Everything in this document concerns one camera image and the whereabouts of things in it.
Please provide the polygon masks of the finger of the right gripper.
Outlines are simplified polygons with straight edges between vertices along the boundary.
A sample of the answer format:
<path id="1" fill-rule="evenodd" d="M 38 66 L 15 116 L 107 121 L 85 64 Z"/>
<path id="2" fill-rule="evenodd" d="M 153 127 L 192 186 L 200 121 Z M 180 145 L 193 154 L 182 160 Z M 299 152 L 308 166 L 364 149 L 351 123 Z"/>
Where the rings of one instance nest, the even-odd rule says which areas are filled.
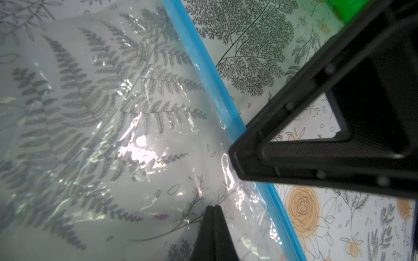
<path id="1" fill-rule="evenodd" d="M 332 138 L 274 141 L 325 94 Z M 246 181 L 418 196 L 418 3 L 370 1 L 229 149 Z"/>

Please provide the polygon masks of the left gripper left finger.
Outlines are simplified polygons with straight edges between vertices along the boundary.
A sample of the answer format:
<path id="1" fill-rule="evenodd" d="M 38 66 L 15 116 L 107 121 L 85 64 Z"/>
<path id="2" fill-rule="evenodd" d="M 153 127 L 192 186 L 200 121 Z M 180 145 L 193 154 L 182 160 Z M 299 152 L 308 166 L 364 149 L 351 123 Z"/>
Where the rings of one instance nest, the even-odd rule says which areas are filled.
<path id="1" fill-rule="evenodd" d="M 214 207 L 208 206 L 205 209 L 198 237 L 190 258 L 191 261 L 214 260 L 213 214 Z"/>

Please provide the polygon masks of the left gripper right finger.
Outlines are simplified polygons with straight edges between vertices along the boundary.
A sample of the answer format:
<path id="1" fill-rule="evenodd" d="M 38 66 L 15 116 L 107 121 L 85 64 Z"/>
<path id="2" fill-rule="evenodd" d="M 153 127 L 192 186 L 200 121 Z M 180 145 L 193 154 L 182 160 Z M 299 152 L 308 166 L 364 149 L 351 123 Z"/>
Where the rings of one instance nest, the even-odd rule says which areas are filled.
<path id="1" fill-rule="evenodd" d="M 214 207 L 214 251 L 216 261 L 239 261 L 221 206 Z"/>

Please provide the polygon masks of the clear bag of buns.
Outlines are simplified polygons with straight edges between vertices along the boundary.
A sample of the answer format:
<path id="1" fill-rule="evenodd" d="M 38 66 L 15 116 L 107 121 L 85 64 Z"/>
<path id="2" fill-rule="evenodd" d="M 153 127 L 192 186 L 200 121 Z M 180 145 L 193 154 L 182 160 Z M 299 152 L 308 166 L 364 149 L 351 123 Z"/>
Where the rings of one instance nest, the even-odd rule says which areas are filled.
<path id="1" fill-rule="evenodd" d="M 161 1 L 1 2 L 1 260 L 297 261 Z"/>

